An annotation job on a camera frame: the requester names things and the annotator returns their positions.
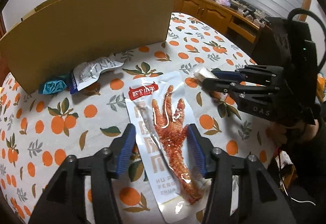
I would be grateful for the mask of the small clear nougat packet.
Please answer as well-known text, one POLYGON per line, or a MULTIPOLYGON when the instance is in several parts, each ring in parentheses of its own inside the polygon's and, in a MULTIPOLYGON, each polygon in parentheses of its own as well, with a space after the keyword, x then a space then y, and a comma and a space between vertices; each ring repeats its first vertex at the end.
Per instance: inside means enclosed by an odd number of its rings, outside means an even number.
POLYGON ((209 71, 205 67, 195 67, 195 69, 193 70, 193 75, 200 82, 203 82, 207 78, 217 79, 217 76, 215 76, 211 71, 209 71))

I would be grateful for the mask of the white chicken claw packet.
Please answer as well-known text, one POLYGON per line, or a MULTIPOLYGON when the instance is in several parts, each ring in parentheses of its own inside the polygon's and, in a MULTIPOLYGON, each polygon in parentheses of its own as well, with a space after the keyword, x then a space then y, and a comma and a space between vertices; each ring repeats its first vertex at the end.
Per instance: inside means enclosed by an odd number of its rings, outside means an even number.
POLYGON ((155 200, 167 223, 206 207, 210 180, 195 165, 187 128, 195 116, 178 71, 133 79, 124 91, 130 122, 155 200))

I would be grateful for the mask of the wooden sideboard cabinet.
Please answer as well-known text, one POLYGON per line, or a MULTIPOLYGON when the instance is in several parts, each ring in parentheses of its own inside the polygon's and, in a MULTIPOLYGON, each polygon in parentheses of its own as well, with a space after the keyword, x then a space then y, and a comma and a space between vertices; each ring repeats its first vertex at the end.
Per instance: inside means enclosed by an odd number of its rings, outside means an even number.
POLYGON ((242 36, 256 45, 262 33, 258 22, 214 0, 175 0, 174 11, 193 16, 223 35, 242 36))

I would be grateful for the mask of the pink tissue pack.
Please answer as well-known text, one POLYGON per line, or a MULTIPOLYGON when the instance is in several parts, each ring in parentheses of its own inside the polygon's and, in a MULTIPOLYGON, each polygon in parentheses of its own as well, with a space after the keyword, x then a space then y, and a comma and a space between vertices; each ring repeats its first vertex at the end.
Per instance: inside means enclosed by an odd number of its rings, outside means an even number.
POLYGON ((230 0, 216 0, 216 2, 226 7, 230 7, 231 5, 230 0))

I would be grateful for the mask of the orange print tablecloth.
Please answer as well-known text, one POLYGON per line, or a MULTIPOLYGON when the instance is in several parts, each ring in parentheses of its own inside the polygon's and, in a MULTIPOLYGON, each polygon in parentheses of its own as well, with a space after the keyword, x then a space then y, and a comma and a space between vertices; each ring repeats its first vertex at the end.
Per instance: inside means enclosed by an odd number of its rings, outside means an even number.
POLYGON ((116 55, 123 66, 80 93, 26 94, 13 75, 1 86, 1 191, 18 223, 28 223, 47 183, 68 155, 85 157, 110 145, 129 122, 124 95, 137 78, 180 73, 196 125, 212 143, 267 166, 274 146, 267 122, 237 110, 232 98, 203 91, 197 66, 228 70, 253 64, 237 45, 197 18, 173 13, 165 42, 116 55))

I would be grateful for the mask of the white blue snack packet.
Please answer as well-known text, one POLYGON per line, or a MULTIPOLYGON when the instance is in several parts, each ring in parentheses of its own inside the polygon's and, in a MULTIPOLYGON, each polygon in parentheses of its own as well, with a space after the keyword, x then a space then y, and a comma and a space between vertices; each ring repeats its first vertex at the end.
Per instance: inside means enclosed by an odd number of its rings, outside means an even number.
POLYGON ((99 80, 102 73, 122 67, 124 62, 117 61, 114 55, 100 57, 90 62, 82 62, 69 74, 70 94, 76 94, 99 80))

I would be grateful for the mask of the teal foil candy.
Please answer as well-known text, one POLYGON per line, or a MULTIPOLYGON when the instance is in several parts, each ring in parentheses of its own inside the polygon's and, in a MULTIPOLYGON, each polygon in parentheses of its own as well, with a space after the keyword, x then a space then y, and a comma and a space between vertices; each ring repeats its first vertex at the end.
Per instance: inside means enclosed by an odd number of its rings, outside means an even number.
POLYGON ((69 74, 51 77, 39 86, 38 93, 43 95, 57 94, 69 89, 69 74))

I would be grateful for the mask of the brown cardboard box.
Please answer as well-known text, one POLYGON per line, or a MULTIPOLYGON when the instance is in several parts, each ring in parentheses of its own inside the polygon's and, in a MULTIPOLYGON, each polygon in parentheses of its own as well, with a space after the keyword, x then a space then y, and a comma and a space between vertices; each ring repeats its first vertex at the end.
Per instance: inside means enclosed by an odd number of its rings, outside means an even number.
POLYGON ((174 0, 47 0, 1 38, 1 56, 27 93, 111 53, 164 42, 174 0))

